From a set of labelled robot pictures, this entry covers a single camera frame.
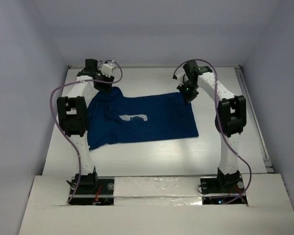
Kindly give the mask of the blue t shirt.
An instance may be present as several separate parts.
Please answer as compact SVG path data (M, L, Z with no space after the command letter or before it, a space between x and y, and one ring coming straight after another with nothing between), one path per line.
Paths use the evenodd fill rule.
M179 93L125 97L118 87L98 92L88 106L90 150L107 144L199 136L193 110Z

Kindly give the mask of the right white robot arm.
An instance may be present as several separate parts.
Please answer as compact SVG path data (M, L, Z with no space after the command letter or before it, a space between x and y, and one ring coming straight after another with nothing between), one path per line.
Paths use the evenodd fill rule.
M186 104L191 103L202 88L213 100L216 117L215 126L221 139L221 157L217 176L202 178L202 194L229 194L237 185L242 185L238 167L238 148L240 134L246 126L246 99L235 95L218 79L216 69L210 64L200 67L198 60L188 60L180 64L183 72L174 71L173 79L179 81L177 89Z

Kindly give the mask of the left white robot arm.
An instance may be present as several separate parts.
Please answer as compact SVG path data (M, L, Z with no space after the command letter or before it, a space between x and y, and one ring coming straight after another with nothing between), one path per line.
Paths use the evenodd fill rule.
M72 89L64 97L57 98L58 123L77 154L77 171L70 185L74 189L83 188L87 193L98 189L98 175L90 157L87 132L90 127L86 96L94 89L109 92L114 82L115 61L107 60L101 67L95 59L86 59L73 83Z

